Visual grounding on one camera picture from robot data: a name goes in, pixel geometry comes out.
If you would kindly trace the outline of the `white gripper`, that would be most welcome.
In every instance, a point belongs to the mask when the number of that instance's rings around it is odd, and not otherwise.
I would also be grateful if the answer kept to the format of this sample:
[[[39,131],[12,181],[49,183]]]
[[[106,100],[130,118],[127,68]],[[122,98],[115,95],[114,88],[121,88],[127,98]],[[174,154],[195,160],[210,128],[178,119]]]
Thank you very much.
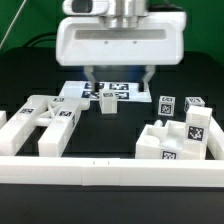
[[[58,28],[56,60],[62,66],[85,66],[93,91],[99,90],[93,66],[147,65],[138,85],[144,92],[155,65],[182,60],[185,26],[184,12],[151,12],[133,29],[109,29],[101,17],[68,17]]]

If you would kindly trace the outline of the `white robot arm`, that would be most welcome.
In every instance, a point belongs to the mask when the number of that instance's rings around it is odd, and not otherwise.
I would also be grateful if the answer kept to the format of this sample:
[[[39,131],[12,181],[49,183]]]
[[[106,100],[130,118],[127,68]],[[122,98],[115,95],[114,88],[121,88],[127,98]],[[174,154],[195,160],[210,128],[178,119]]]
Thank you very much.
[[[82,66],[94,91],[96,66],[141,65],[144,90],[158,65],[183,59],[187,15],[169,3],[147,0],[64,0],[66,18],[57,30],[56,60],[62,66]]]

